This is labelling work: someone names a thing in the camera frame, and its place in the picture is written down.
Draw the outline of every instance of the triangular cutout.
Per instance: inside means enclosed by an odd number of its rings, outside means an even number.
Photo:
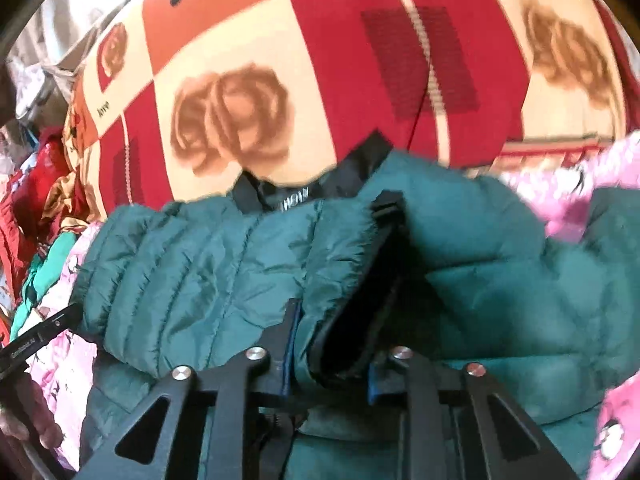
[[[529,431],[521,425],[498,396],[488,396],[487,403],[489,413],[494,421],[502,456],[507,462],[515,462],[539,451],[540,448]]]
[[[169,411],[169,400],[162,397],[140,417],[138,423],[129,430],[116,446],[116,455],[143,465],[154,459],[164,418]]]

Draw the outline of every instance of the silver screw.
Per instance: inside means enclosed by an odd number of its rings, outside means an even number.
[[[466,366],[466,373],[473,377],[482,377],[486,373],[486,368],[480,363],[469,363]]]
[[[249,348],[244,355],[249,361],[259,361],[263,359],[267,355],[267,351],[261,346],[252,346]]]
[[[176,381],[183,381],[191,377],[192,373],[193,372],[191,371],[191,368],[189,368],[188,366],[178,366],[174,368],[174,371],[171,372],[171,375]]]
[[[406,346],[394,346],[391,349],[391,355],[396,359],[411,359],[414,356],[414,351]]]

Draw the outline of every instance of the pink fabric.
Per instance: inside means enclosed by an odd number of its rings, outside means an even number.
[[[76,269],[84,261],[101,227],[100,222],[92,223],[78,238],[66,259],[60,280],[49,289],[38,307],[43,317],[50,317],[68,305]],[[80,430],[93,384],[95,355],[94,344],[65,331],[36,354],[29,370],[31,377],[42,387],[47,405],[65,436],[57,452],[76,470],[79,468]]]
[[[573,168],[503,173],[500,179],[546,222],[547,236],[577,242],[584,234],[596,188],[640,189],[640,132]]]
[[[595,444],[587,479],[614,480],[640,444],[640,372],[605,395]]]

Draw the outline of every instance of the patterned pillow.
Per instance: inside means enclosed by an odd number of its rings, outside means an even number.
[[[312,179],[374,129],[456,168],[571,165],[640,90],[598,0],[132,0],[65,126],[101,216]]]

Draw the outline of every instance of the green cloth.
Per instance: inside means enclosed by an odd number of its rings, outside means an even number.
[[[390,478],[397,416],[324,390],[306,354],[372,259],[369,205],[385,189],[404,196],[412,275],[380,344],[484,363],[584,474],[598,403],[640,367],[640,192],[596,190],[583,241],[567,244],[499,181],[400,152],[353,199],[247,215],[229,197],[117,209],[72,293],[79,333],[100,347],[81,461],[158,378],[225,363],[301,298],[296,381],[332,407],[310,412],[286,478]]]
[[[39,254],[33,257],[27,279],[22,284],[22,303],[15,311],[10,341],[18,337],[18,332],[27,321],[31,309],[40,303],[51,286],[59,280],[62,266],[77,239],[75,233],[62,233],[53,242],[44,260]]]

